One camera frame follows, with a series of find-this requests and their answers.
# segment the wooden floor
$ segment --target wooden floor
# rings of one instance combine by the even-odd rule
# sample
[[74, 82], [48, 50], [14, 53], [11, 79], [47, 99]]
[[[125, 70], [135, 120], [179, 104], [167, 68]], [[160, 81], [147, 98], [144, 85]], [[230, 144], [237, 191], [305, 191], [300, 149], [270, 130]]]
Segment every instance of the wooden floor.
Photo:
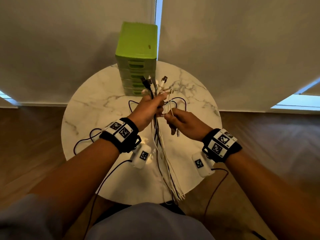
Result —
[[[63, 107], [0, 109], [0, 209], [23, 197], [50, 171], [65, 162], [61, 146]], [[320, 116], [222, 112], [222, 124], [255, 159], [303, 191], [320, 198]], [[208, 199], [225, 172], [203, 180], [180, 203], [204, 222]], [[98, 198], [94, 220], [112, 205]], [[89, 218], [84, 210], [65, 239], [82, 239]], [[276, 239], [230, 174], [208, 209], [207, 229], [216, 240]]]

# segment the left hand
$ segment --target left hand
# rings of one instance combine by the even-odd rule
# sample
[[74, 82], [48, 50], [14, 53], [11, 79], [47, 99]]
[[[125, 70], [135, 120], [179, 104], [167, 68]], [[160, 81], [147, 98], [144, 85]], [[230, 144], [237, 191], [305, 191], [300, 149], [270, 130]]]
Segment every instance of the left hand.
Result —
[[138, 127], [139, 132], [143, 131], [150, 124], [154, 115], [156, 117], [162, 115], [166, 98], [167, 94], [165, 92], [158, 94], [154, 99], [151, 99], [150, 95], [142, 97], [138, 106], [127, 118]]

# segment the round table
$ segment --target round table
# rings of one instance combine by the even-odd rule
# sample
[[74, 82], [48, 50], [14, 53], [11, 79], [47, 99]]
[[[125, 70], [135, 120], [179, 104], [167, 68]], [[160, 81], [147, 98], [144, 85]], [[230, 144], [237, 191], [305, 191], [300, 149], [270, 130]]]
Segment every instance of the round table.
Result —
[[[186, 100], [186, 109], [212, 128], [222, 128], [218, 107], [205, 86], [190, 73], [165, 62], [157, 61], [156, 79], [167, 76], [165, 87], [171, 86], [171, 97]], [[139, 102], [141, 97], [124, 94], [118, 66], [111, 65], [95, 73], [74, 93], [65, 110], [61, 141], [67, 160], [74, 156], [74, 145], [81, 139], [89, 138], [93, 128], [104, 128], [110, 122], [130, 114], [128, 101]], [[184, 102], [175, 99], [179, 109], [184, 109]], [[203, 144], [185, 137], [171, 135], [171, 130], [164, 118], [158, 118], [163, 135], [165, 150], [184, 193], [189, 192], [201, 181], [191, 155], [201, 151]], [[158, 170], [155, 159], [155, 146], [152, 143], [151, 125], [139, 133], [145, 143], [152, 147], [152, 153], [143, 169], [134, 168], [130, 162], [119, 166], [103, 184], [99, 195], [122, 204], [134, 205], [142, 202], [163, 203], [172, 200]], [[91, 141], [81, 142], [76, 153], [86, 148]], [[120, 162], [128, 160], [132, 153], [120, 154], [114, 163], [114, 169]]]

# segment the forearm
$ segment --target forearm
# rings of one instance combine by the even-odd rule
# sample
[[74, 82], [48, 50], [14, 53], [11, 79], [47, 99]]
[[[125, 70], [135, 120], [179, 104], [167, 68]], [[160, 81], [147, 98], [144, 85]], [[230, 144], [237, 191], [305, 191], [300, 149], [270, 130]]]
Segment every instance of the forearm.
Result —
[[291, 187], [242, 151], [226, 166], [279, 239], [319, 239], [320, 211], [301, 191]]
[[117, 160], [118, 149], [99, 139], [54, 170], [30, 193], [50, 199], [67, 229], [88, 204]]

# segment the hand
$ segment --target hand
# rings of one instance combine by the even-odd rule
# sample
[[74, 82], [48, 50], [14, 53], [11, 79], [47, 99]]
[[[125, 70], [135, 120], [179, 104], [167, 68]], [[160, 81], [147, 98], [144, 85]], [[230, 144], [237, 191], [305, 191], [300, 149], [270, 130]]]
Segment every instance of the hand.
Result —
[[165, 92], [158, 94], [154, 99], [151, 99], [150, 95], [142, 97], [138, 106], [127, 118], [138, 127], [139, 132], [143, 131], [150, 124], [154, 115], [156, 117], [162, 115], [166, 98], [167, 94]]
[[176, 133], [176, 129], [192, 140], [202, 141], [202, 139], [213, 129], [199, 120], [193, 113], [186, 112], [177, 108], [172, 109], [164, 118], [171, 128], [171, 134]]

